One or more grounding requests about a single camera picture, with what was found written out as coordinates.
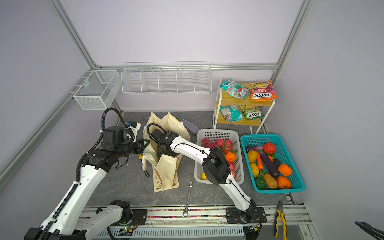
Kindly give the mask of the green bell pepper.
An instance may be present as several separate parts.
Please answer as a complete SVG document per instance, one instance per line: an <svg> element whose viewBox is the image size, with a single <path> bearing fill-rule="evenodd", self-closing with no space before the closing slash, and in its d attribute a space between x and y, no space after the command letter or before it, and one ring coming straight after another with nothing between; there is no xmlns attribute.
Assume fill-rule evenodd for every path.
<svg viewBox="0 0 384 240"><path fill-rule="evenodd" d="M255 178L255 183L258 190L266 190L267 184L263 178Z"/></svg>

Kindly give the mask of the white plastic basket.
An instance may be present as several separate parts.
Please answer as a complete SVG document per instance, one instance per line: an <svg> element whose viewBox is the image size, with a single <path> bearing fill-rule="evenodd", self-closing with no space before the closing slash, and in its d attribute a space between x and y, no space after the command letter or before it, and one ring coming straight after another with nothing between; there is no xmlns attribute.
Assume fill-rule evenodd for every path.
<svg viewBox="0 0 384 240"><path fill-rule="evenodd" d="M201 129L197 134L197 145L202 146L204 139L208 139L210 143L216 143L218 139L222 139L223 141L230 140L232 142L232 149L236 155L236 159L233 161L235 166L235 180L239 185L242 184L244 182L244 167L238 133L231 130Z"/></svg>

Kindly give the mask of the purple eggplant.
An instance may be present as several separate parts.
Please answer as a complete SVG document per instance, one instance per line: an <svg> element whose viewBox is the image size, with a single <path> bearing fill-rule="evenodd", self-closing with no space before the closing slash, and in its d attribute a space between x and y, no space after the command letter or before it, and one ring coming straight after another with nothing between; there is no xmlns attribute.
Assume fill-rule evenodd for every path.
<svg viewBox="0 0 384 240"><path fill-rule="evenodd" d="M259 151L259 154L269 173L277 180L280 176L277 166L273 163L273 161L271 161L270 156L268 156L265 152Z"/></svg>

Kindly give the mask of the orange Fox's candy bag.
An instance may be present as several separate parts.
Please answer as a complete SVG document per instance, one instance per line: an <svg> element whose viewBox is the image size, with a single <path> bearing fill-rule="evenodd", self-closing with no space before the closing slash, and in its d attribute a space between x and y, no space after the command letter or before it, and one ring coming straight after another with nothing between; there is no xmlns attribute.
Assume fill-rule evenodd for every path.
<svg viewBox="0 0 384 240"><path fill-rule="evenodd" d="M252 101L268 102L278 96L272 85L272 81L249 83L250 99Z"/></svg>

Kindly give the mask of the orange pumpkin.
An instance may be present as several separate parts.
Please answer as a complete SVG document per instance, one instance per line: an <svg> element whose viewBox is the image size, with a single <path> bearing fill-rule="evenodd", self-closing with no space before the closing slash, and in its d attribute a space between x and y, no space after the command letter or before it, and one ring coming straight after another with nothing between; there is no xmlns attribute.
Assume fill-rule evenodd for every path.
<svg viewBox="0 0 384 240"><path fill-rule="evenodd" d="M277 179L278 187L280 189L290 189L292 187L291 181L287 177L280 176Z"/></svg>

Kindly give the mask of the brown potato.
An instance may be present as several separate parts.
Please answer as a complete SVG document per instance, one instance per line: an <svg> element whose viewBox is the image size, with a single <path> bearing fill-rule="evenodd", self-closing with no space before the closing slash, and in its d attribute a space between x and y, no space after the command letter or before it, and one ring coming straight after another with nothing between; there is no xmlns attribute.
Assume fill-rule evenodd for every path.
<svg viewBox="0 0 384 240"><path fill-rule="evenodd" d="M263 179L269 189L276 189L278 187L278 182L272 175L264 174Z"/></svg>

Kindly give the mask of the red dragon fruit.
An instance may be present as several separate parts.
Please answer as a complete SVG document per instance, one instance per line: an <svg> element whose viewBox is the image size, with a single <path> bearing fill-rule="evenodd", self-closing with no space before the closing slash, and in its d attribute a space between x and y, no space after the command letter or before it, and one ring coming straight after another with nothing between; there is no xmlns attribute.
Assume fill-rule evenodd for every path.
<svg viewBox="0 0 384 240"><path fill-rule="evenodd" d="M208 148L208 149L213 149L213 148L215 148L217 145L216 145L216 143L212 143L212 142L209 142L209 143L206 143L205 145L204 145L204 147L205 148Z"/></svg>

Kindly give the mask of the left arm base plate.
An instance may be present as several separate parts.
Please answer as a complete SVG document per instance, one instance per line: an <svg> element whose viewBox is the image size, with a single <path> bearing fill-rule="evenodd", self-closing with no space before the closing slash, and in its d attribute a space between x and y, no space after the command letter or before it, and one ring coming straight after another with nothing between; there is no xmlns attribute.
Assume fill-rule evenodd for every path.
<svg viewBox="0 0 384 240"><path fill-rule="evenodd" d="M125 211L122 218L112 226L143 226L146 224L147 214L147 209L131 209L129 214Z"/></svg>

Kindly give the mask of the orange carrot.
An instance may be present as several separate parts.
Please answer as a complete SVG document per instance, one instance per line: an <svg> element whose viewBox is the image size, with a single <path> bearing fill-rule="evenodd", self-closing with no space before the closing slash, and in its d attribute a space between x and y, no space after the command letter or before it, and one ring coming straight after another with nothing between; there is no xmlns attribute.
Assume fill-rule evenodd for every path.
<svg viewBox="0 0 384 240"><path fill-rule="evenodd" d="M263 170L264 169L264 164L263 164L263 161L261 159L261 156L260 156L260 153L258 152L258 156L257 156L257 167L259 170Z"/></svg>

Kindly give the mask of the red apple front basket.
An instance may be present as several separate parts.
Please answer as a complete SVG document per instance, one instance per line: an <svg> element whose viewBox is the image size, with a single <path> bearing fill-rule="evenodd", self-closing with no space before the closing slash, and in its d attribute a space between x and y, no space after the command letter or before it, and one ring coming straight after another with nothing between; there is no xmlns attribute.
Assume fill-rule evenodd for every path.
<svg viewBox="0 0 384 240"><path fill-rule="evenodd" d="M230 170L231 170L231 171L234 171L236 167L235 167L235 165L233 164L233 162L229 162L229 165L230 165L230 166L229 166Z"/></svg>

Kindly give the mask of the cream floral tote bag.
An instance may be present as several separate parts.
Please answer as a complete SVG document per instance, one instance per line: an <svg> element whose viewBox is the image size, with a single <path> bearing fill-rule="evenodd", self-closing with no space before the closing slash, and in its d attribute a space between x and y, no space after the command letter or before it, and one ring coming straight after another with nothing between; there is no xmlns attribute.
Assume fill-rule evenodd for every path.
<svg viewBox="0 0 384 240"><path fill-rule="evenodd" d="M168 113L163 118L159 118L154 113L151 113L147 124L158 124L167 131L175 132L186 140L190 140L190 134L184 124L176 119L171 113ZM147 169L147 163L153 166L154 192L162 192L178 188L178 169L183 155L177 154L172 157L169 154L158 156L158 146L155 141L151 140L150 144L145 148L142 157L142 170Z"/></svg>

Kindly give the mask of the green Fox's candy bag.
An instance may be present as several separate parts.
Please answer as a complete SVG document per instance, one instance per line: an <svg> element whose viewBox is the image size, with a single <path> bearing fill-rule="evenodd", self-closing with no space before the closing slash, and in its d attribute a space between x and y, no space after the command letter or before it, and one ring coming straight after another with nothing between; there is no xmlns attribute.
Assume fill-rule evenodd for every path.
<svg viewBox="0 0 384 240"><path fill-rule="evenodd" d="M239 108L246 120L256 120L265 116L257 106L239 105Z"/></svg>

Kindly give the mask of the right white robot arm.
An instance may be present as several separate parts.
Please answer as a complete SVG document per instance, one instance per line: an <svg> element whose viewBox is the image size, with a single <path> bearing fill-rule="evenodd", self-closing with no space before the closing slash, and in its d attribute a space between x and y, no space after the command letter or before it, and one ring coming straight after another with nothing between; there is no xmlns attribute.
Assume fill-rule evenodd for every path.
<svg viewBox="0 0 384 240"><path fill-rule="evenodd" d="M200 164L208 181L227 193L242 218L250 221L255 217L255 201L240 188L231 173L229 162L219 148L198 146L166 130L155 129L149 133L149 137L157 144L159 153L170 156L182 154Z"/></svg>

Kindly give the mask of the yellow tape measure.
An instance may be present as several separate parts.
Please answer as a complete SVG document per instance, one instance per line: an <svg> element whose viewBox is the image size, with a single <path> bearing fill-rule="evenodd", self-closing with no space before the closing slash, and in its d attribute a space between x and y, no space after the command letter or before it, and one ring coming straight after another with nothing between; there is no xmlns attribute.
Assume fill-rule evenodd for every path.
<svg viewBox="0 0 384 240"><path fill-rule="evenodd" d="M143 154L140 154L139 159L141 161L141 169L144 172L146 177L150 177L150 174L147 171L147 160Z"/></svg>

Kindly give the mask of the teal snack bag lower shelf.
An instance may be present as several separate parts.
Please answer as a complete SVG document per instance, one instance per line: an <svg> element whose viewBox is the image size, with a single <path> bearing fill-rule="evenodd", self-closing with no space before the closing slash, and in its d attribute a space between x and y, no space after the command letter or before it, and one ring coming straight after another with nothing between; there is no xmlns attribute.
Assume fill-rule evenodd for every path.
<svg viewBox="0 0 384 240"><path fill-rule="evenodd" d="M237 122L244 118L237 105L221 106L220 112L228 123Z"/></svg>

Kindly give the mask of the red apple in white basket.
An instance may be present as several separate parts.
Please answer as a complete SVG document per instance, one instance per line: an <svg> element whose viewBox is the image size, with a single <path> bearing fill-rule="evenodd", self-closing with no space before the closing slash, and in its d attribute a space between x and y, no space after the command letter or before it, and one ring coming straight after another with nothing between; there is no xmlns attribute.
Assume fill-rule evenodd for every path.
<svg viewBox="0 0 384 240"><path fill-rule="evenodd" d="M202 140L202 146L204 147L205 145L207 145L208 143L210 142L209 139L205 138Z"/></svg>

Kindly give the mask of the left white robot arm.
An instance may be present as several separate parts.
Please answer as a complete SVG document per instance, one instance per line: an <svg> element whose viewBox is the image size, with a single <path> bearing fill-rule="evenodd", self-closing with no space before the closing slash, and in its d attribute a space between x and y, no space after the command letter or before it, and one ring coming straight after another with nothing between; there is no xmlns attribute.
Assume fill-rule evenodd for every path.
<svg viewBox="0 0 384 240"><path fill-rule="evenodd" d="M130 203L114 200L104 210L83 223L79 217L96 187L120 158L141 154L148 140L126 144L103 145L85 153L76 169L76 179L55 210L38 228L30 228L26 240L91 240L112 224L139 224L140 218L131 210Z"/></svg>

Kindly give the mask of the silver combination wrench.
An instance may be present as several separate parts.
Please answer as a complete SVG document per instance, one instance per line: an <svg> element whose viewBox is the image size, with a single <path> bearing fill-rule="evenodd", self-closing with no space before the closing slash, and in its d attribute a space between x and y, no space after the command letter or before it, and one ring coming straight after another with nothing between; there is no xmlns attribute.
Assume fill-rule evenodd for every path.
<svg viewBox="0 0 384 240"><path fill-rule="evenodd" d="M190 205L191 192L192 192L193 186L194 186L194 182L190 181L189 182L189 190L188 190L188 194L187 194L187 200L186 200L184 211L182 213L182 217L183 218L187 218L189 216L188 208L189 208L189 205Z"/></svg>

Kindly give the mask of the yellow handled pliers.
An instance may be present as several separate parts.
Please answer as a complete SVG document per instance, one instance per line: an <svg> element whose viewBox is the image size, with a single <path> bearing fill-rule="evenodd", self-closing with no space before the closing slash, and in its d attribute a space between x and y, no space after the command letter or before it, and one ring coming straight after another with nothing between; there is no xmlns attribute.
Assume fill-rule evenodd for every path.
<svg viewBox="0 0 384 240"><path fill-rule="evenodd" d="M275 226L275 229L274 229L274 236L277 238L278 237L278 231L279 231L279 221L282 220L282 224L283 224L283 240L287 240L287 233L288 233L288 229L287 229L287 221L286 221L286 218L285 218L285 212L284 212L284 206L283 206L283 202L282 201L279 201L278 203L278 207L277 207L277 211L276 211L276 214L275 214L275 219L274 219L274 226Z"/></svg>

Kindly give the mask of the orange tangerine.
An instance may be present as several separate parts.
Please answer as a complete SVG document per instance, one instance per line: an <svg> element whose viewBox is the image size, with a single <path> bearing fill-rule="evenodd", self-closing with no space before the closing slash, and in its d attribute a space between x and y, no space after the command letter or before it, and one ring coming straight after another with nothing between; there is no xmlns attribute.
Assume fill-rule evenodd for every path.
<svg viewBox="0 0 384 240"><path fill-rule="evenodd" d="M232 152L228 152L228 153L226 153L225 158L228 162L231 163L236 159L236 154L232 153Z"/></svg>

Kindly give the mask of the yellow lemon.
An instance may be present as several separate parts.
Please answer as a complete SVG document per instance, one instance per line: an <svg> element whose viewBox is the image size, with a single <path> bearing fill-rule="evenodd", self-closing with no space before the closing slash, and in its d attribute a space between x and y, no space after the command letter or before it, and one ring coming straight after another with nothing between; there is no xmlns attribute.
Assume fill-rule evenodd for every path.
<svg viewBox="0 0 384 240"><path fill-rule="evenodd" d="M205 181L208 180L205 173L202 174L202 179L205 180Z"/></svg>

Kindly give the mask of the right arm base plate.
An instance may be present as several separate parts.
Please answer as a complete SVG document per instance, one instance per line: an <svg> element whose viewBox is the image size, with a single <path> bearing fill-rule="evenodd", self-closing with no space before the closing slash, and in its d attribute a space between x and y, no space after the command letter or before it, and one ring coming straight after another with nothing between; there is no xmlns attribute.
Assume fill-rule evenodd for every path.
<svg viewBox="0 0 384 240"><path fill-rule="evenodd" d="M241 211L235 207L226 208L225 217L228 224L259 224L266 223L266 213L262 207L252 207L250 212Z"/></svg>

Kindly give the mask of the white two-tier wooden shelf rack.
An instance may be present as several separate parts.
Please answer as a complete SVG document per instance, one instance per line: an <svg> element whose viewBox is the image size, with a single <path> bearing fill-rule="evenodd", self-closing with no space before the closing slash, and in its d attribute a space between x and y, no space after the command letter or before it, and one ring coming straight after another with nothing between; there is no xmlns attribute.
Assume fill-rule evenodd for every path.
<svg viewBox="0 0 384 240"><path fill-rule="evenodd" d="M253 101L250 99L250 96L247 96L244 99L234 98L234 97L231 97L227 92L225 92L221 88L222 82L224 81L222 80L222 78L220 78L218 83L217 95L216 95L216 106L214 108L214 114L213 114L213 123L212 123L213 129L216 129L218 124L239 125L239 126L248 126L250 128L251 134L259 134L261 131L263 131L265 134L268 134L269 130L266 125L266 120L270 115L273 107L275 106L276 100L272 100L268 102ZM256 106L259 108L259 110L262 111L262 114L264 115L264 117L259 118L257 120L252 120L252 121L247 119L242 119L236 122L227 122L220 111L220 107L232 106L232 105Z"/></svg>

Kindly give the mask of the grey cloth pad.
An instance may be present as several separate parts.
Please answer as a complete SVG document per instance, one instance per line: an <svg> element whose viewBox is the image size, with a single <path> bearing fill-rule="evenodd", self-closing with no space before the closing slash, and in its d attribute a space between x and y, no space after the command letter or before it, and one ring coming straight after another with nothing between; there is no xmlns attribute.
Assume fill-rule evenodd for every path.
<svg viewBox="0 0 384 240"><path fill-rule="evenodd" d="M194 134L194 135L197 135L200 128L195 125L194 123L188 121L188 120L182 120L182 123L184 125L184 127L188 130L188 132L190 132L191 134Z"/></svg>

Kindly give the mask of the small white mesh basket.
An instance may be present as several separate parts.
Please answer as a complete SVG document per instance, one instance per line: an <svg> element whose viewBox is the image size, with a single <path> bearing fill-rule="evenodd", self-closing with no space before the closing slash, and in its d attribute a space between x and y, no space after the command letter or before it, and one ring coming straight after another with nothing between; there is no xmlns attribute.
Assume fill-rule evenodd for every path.
<svg viewBox="0 0 384 240"><path fill-rule="evenodd" d="M83 110L104 111L113 105L122 83L118 71L93 70L74 93Z"/></svg>

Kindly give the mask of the teal snack bag upper shelf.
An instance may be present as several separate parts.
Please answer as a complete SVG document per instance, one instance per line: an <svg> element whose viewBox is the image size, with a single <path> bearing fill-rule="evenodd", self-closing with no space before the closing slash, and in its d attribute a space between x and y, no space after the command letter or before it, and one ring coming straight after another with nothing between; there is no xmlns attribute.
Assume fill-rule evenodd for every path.
<svg viewBox="0 0 384 240"><path fill-rule="evenodd" d="M248 87L238 83L237 81L234 81L233 79L228 79L224 83L221 83L220 88L231 97L237 99L244 99L250 94L250 89Z"/></svg>

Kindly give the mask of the teal snack bag shelf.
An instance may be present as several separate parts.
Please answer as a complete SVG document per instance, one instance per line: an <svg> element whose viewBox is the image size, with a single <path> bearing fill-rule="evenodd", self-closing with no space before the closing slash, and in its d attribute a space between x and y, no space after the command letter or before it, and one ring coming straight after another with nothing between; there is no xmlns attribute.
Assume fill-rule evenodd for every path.
<svg viewBox="0 0 384 240"><path fill-rule="evenodd" d="M221 106L220 112L228 123L237 122L244 118L237 105Z"/></svg>
<svg viewBox="0 0 384 240"><path fill-rule="evenodd" d="M244 99L250 94L250 89L248 87L238 83L237 81L234 81L233 79L228 79L224 83L221 83L220 88L231 97L237 99Z"/></svg>

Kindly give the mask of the red tomato in teal basket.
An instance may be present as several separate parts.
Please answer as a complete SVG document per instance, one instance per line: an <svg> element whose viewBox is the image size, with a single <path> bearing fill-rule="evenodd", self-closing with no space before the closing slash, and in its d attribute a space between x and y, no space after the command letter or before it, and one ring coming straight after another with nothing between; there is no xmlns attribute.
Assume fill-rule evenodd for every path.
<svg viewBox="0 0 384 240"><path fill-rule="evenodd" d="M277 147L273 143L266 143L263 146L263 150L266 154L273 155L276 152Z"/></svg>

